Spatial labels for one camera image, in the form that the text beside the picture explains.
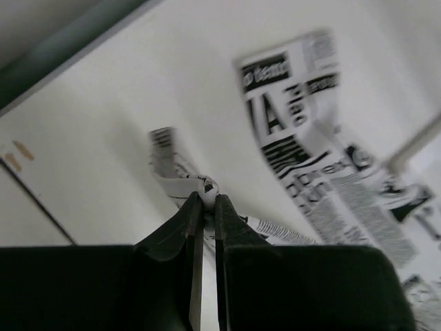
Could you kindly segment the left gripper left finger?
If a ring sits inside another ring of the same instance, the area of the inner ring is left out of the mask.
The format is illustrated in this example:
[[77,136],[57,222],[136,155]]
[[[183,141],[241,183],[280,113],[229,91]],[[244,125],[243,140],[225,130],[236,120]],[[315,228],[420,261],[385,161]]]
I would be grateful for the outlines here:
[[203,206],[135,245],[1,249],[2,330],[199,330]]

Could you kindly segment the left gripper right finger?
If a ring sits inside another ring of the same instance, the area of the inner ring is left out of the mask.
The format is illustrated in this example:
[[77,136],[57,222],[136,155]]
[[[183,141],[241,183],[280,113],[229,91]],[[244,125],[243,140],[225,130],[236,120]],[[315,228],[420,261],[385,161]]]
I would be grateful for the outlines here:
[[215,206],[222,330],[415,330],[396,271],[364,245],[271,245],[228,196]]

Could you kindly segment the newspaper print trousers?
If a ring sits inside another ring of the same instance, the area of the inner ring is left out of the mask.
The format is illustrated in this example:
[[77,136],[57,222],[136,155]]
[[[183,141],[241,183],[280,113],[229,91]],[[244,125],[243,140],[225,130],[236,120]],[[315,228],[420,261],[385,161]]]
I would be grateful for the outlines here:
[[440,199],[406,182],[342,132],[334,36],[319,29],[236,63],[263,158],[316,234],[244,217],[288,248],[369,245],[398,272],[418,330],[440,329]]

